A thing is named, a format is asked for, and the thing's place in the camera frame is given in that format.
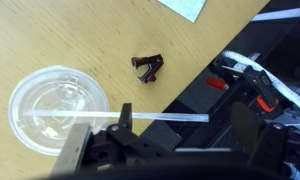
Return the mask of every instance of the wooden table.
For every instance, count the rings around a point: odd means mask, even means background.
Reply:
[[[0,0],[0,179],[48,175],[56,160],[25,147],[8,124],[10,95],[29,73],[73,67],[100,83],[111,111],[132,102],[135,112],[161,112],[267,2],[208,0],[192,24],[155,0]],[[130,58],[157,53],[157,81],[141,84]]]

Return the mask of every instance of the red part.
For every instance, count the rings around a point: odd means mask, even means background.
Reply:
[[[228,87],[226,82],[224,82],[220,79],[215,79],[215,78],[211,78],[211,77],[206,78],[206,83],[212,87],[215,87],[215,88],[221,89],[221,90],[226,90]]]
[[[264,100],[263,100],[263,98],[262,98],[261,96],[258,96],[258,97],[257,97],[257,102],[259,103],[259,105],[261,106],[261,108],[262,108],[263,110],[265,110],[266,112],[272,112],[273,110],[276,109],[277,105],[279,104],[279,100],[276,99],[276,106],[275,106],[275,107],[269,107],[269,106],[267,105],[267,103],[264,102]]]

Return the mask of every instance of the white paper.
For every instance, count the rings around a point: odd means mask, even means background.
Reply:
[[[194,23],[206,0],[158,0],[165,6]]]

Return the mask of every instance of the clear plastic lid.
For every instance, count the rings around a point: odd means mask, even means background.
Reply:
[[[52,66],[24,78],[10,98],[10,126],[29,148],[56,156],[74,123],[88,122],[96,133],[107,118],[25,116],[29,110],[109,111],[109,105],[98,83],[75,69]]]

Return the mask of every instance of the white straw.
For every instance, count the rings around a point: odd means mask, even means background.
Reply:
[[[30,110],[25,116],[77,116],[77,117],[109,117],[119,118],[120,112],[93,112],[93,111],[55,111],[55,110]],[[135,119],[156,119],[165,121],[191,121],[209,122],[208,114],[183,114],[183,113],[132,113]]]

